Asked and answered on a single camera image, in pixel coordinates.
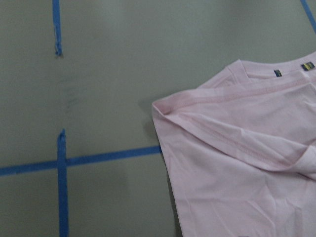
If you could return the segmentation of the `pink Snoopy t-shirt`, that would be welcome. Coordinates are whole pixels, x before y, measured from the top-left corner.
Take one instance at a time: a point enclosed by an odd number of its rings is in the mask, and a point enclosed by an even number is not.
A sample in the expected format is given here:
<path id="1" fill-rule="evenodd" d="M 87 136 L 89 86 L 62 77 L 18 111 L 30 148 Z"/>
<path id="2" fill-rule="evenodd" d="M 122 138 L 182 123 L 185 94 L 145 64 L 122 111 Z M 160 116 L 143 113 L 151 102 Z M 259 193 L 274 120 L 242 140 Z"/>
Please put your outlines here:
<path id="1" fill-rule="evenodd" d="M 183 236 L 315 236 L 314 53 L 237 60 L 152 116 Z"/>

